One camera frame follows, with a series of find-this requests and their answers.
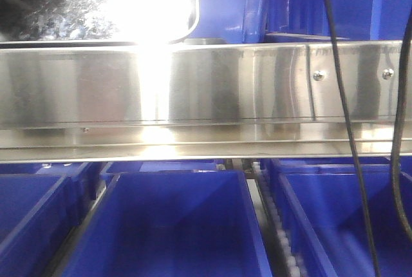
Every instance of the blue machine housing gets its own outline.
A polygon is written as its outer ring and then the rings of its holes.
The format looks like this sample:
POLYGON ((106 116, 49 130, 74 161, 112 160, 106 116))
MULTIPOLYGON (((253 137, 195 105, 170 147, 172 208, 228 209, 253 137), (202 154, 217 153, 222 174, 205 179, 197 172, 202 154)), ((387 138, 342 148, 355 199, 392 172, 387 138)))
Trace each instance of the blue machine housing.
POLYGON ((200 0, 192 38, 222 38, 230 44, 258 43, 266 29, 268 0, 200 0))

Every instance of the stainless steel panel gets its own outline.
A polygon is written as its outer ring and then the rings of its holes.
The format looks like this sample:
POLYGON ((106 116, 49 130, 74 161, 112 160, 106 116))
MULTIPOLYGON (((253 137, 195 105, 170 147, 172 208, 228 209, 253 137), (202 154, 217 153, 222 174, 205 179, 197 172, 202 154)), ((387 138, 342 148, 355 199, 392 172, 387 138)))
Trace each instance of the stainless steel panel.
MULTIPOLYGON (((400 42, 339 48, 359 152, 388 155, 400 42)), ((329 44, 2 49, 0 98, 2 162, 350 154, 329 44)))
MULTIPOLYGON (((388 155, 391 124, 354 123, 361 155, 388 155)), ((343 123, 29 129, 1 133, 0 162, 350 155, 343 123)), ((412 123, 402 154, 412 155, 412 123)))
MULTIPOLYGON (((332 47, 330 44, 310 45, 309 51, 315 116, 317 119, 342 117, 332 47), (314 79, 316 71, 324 72, 323 80, 314 79)), ((342 76, 352 119, 393 119, 397 102, 399 53, 399 41, 339 45, 342 76), (394 74, 385 79, 384 72, 389 69, 394 74)))
POLYGON ((0 128, 311 117, 305 46, 0 50, 0 128))

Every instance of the blue plastic bin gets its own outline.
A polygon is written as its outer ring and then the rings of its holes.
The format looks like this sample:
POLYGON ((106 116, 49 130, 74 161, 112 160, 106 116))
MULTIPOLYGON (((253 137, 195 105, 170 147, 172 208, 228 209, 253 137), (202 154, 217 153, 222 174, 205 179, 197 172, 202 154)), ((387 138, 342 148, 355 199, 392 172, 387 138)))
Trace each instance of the blue plastic bin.
MULTIPOLYGON (((339 37, 401 39, 412 0, 332 0, 339 37)), ((269 31, 329 35, 323 0, 270 0, 269 31), (280 26, 279 17, 287 17, 280 26)))
POLYGON ((116 175, 63 277, 266 276, 244 175, 116 175))
POLYGON ((2 174, 67 175, 71 178, 73 191, 70 215, 79 224, 96 199, 101 163, 52 163, 52 164, 0 164, 2 174))
POLYGON ((0 175, 0 277, 38 277, 71 229, 70 180, 0 175))
MULTIPOLYGON (((365 173, 389 171, 389 159, 385 157, 361 157, 362 170, 365 173)), ((277 201, 279 175, 281 173, 354 173, 353 159, 339 158, 271 158, 261 159, 261 169, 266 169, 265 178, 269 184, 272 198, 277 201)))
MULTIPOLYGON (((396 216, 389 173, 364 173, 382 277, 410 277, 412 243, 396 216)), ((374 277, 355 174, 280 176, 283 225, 311 277, 374 277)), ((412 179, 401 175, 412 220, 412 179)))
POLYGON ((266 29, 268 0, 200 0, 200 21, 190 37, 258 43, 266 29))
POLYGON ((108 185, 114 174, 159 171, 215 171, 223 159, 108 162, 100 177, 108 185))

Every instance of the screw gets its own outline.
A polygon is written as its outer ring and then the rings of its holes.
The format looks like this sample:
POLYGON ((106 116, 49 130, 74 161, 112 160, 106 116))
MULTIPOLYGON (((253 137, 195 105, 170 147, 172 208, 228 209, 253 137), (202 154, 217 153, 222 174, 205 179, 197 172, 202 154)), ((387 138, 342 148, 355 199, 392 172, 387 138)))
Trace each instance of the screw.
POLYGON ((393 71, 393 69, 385 69, 384 73, 382 74, 382 77, 386 80, 390 79, 395 71, 393 71))
POLYGON ((322 81, 325 75, 326 75, 325 71, 321 71, 321 70, 314 71, 314 80, 317 82, 322 81))

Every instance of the black cable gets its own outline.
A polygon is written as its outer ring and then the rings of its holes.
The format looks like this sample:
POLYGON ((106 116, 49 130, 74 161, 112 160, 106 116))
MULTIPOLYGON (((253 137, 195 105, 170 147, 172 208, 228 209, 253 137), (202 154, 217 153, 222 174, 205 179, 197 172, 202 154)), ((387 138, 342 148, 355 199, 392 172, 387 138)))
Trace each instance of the black cable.
POLYGON ((391 151, 391 180, 392 180, 392 192, 395 200, 395 207, 397 214, 409 239, 412 241, 412 228, 409 223, 404 205, 402 203, 402 196, 400 194, 400 145, 402 143, 402 134, 405 124, 405 112, 406 112, 406 93, 407 93, 407 69, 409 64, 409 54, 411 51, 412 41, 412 10, 407 21, 404 39, 402 41, 402 47, 400 49, 399 59, 399 83, 398 83, 398 103, 397 114, 395 117, 395 123, 393 126, 393 141, 391 151))
POLYGON ((361 191, 360 195, 362 198, 362 209, 363 209, 366 234, 368 235, 369 250, 371 253, 371 257, 372 257, 373 269, 375 270, 375 276, 380 277, 378 256, 377 256, 377 252, 375 248, 375 242, 373 239, 373 231, 372 231, 372 225, 371 225, 371 219, 370 219, 370 213, 369 213, 369 207, 368 207, 368 196, 366 194, 366 188, 365 188, 365 182, 364 182, 363 175, 362 175, 361 163, 359 162, 355 138, 353 136, 353 131, 351 128, 348 101, 346 100, 346 94, 345 94, 345 90, 343 86, 341 61, 339 59, 339 52, 337 49, 337 34, 336 34, 336 29, 335 29, 335 21, 333 20, 333 13, 332 13, 332 3, 330 0, 324 0, 324 5, 326 9, 326 16, 328 18, 330 38, 332 42, 333 59, 335 62, 336 79, 337 79, 337 85, 339 87, 339 94, 341 96, 343 114, 344 114, 345 124, 346 124, 346 131, 348 132, 350 149, 351 149, 352 156, 353 156, 353 164, 355 166, 355 171, 358 177, 359 187, 361 191))

